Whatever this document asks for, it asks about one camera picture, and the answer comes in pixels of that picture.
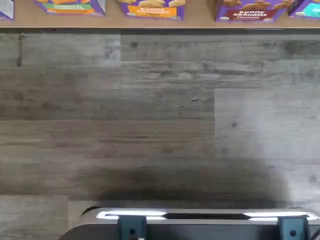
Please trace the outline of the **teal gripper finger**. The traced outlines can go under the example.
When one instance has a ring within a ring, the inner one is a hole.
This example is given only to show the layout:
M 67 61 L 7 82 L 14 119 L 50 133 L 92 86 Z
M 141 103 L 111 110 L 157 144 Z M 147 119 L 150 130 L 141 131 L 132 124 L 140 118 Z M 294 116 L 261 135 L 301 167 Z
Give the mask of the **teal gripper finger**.
M 119 240 L 146 240 L 147 218 L 142 215 L 121 215 L 117 221 Z
M 280 240 L 309 240 L 310 227 L 305 216 L 283 216 L 277 220 Z

